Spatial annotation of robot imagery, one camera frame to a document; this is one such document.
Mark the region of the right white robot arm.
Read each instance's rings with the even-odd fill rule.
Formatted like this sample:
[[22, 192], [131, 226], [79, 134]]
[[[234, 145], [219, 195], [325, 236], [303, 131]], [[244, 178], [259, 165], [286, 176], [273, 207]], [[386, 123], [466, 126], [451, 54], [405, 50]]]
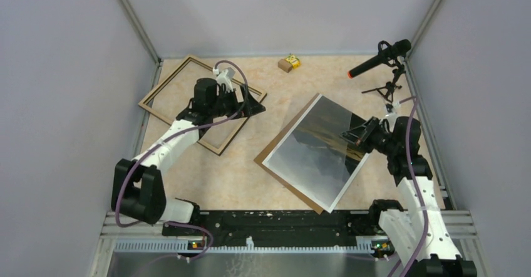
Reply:
[[342, 139], [363, 152], [385, 155], [405, 205], [382, 208], [367, 217], [369, 230], [386, 234], [403, 265], [401, 276], [477, 276], [445, 225], [435, 197], [433, 173], [419, 153], [421, 124], [414, 117], [398, 117], [393, 128], [372, 117], [341, 133]]

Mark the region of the brown backing board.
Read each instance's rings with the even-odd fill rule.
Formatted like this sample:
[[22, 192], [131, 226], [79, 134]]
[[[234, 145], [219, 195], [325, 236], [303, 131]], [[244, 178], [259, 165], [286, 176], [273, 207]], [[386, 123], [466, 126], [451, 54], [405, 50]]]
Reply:
[[303, 203], [309, 206], [310, 209], [316, 212], [317, 214], [321, 214], [324, 209], [321, 206], [319, 206], [317, 203], [312, 201], [309, 197], [304, 195], [301, 191], [299, 191], [298, 189], [290, 185], [288, 181], [284, 180], [282, 177], [278, 176], [272, 170], [267, 168], [263, 164], [263, 161], [279, 145], [280, 141], [289, 132], [289, 129], [295, 126], [298, 119], [304, 116], [304, 113], [306, 112], [306, 110], [312, 107], [312, 104], [319, 98], [319, 96], [321, 96], [320, 93], [315, 93], [311, 98], [303, 98], [302, 99], [304, 101], [303, 105], [296, 105], [297, 102], [294, 100], [290, 104], [289, 111], [286, 114], [286, 117], [284, 119], [284, 122], [286, 124], [281, 128], [281, 131], [266, 145], [266, 147], [254, 159], [254, 162], [260, 168], [262, 168], [269, 175], [271, 175], [276, 181], [278, 181], [282, 186], [284, 186], [287, 190], [289, 190], [292, 194], [294, 194], [298, 199], [300, 199]]

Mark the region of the wooden picture frame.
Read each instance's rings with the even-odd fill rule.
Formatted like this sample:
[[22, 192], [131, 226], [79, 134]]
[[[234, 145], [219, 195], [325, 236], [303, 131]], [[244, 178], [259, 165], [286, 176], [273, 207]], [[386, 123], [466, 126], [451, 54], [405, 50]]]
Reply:
[[[141, 152], [168, 131], [176, 116], [188, 107], [197, 80], [215, 77], [212, 68], [218, 61], [218, 58], [199, 58], [194, 55], [182, 60], [163, 61], [158, 83], [138, 103], [148, 114]], [[214, 126], [191, 149], [218, 157], [234, 142], [236, 136], [243, 134], [244, 125], [249, 121], [250, 118], [238, 118]]]

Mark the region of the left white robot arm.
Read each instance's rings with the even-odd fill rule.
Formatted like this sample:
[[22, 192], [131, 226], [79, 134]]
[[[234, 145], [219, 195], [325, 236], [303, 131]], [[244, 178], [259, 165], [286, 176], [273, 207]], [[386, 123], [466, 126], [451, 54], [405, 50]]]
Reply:
[[118, 226], [171, 221], [186, 235], [198, 232], [201, 219], [194, 214], [194, 204], [182, 199], [169, 200], [163, 174], [211, 127], [266, 110], [249, 93], [246, 84], [240, 86], [240, 91], [242, 101], [229, 80], [198, 79], [187, 108], [177, 115], [169, 129], [146, 151], [116, 164], [111, 208]]

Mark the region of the landscape photo print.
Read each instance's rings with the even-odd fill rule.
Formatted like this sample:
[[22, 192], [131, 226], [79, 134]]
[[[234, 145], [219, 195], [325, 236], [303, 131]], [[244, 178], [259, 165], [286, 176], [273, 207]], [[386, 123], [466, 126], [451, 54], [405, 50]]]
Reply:
[[340, 133], [364, 122], [321, 94], [263, 164], [331, 213], [369, 158]]

